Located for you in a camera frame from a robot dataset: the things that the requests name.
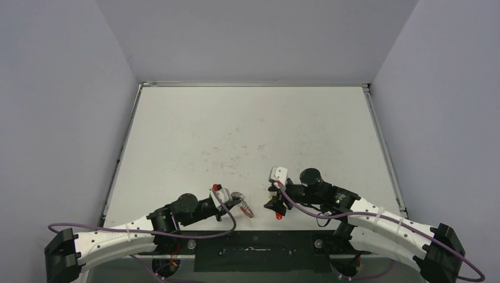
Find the large keyring with red grip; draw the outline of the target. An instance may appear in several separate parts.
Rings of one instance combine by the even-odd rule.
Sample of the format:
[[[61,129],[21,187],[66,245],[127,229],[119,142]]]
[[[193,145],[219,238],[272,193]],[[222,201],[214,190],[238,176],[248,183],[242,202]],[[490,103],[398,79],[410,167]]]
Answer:
[[[232,192],[231,196],[233,200],[239,199],[239,207],[242,213],[247,216],[248,218],[252,219],[255,217],[255,214],[253,213],[252,209],[249,207],[248,203],[245,201],[245,196],[240,193],[240,192]]]

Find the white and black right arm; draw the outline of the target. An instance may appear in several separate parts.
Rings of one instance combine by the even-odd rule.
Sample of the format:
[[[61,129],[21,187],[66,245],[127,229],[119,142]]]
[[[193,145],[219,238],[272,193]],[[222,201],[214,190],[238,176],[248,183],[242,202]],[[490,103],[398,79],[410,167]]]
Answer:
[[[414,268],[426,282],[456,282],[465,250],[456,232],[443,223],[434,227],[389,212],[358,194],[325,182],[316,168],[300,174],[300,183],[288,169],[273,167],[269,174],[271,199],[265,208],[281,216],[292,208],[326,222],[338,220],[333,244],[342,253],[351,250],[378,254]]]

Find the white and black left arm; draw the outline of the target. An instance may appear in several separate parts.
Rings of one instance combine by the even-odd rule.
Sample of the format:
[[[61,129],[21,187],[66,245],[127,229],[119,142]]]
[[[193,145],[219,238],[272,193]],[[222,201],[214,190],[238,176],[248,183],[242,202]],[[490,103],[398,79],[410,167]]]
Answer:
[[[62,230],[57,231],[58,225],[51,224],[49,229],[55,236],[44,249],[47,282],[73,282],[91,268],[128,255],[168,254],[174,250],[176,239],[192,239],[180,234],[180,226],[212,216],[221,221],[243,200],[240,193],[221,188],[203,200],[191,193],[182,194],[146,216],[112,228],[74,232],[76,224],[62,224]]]

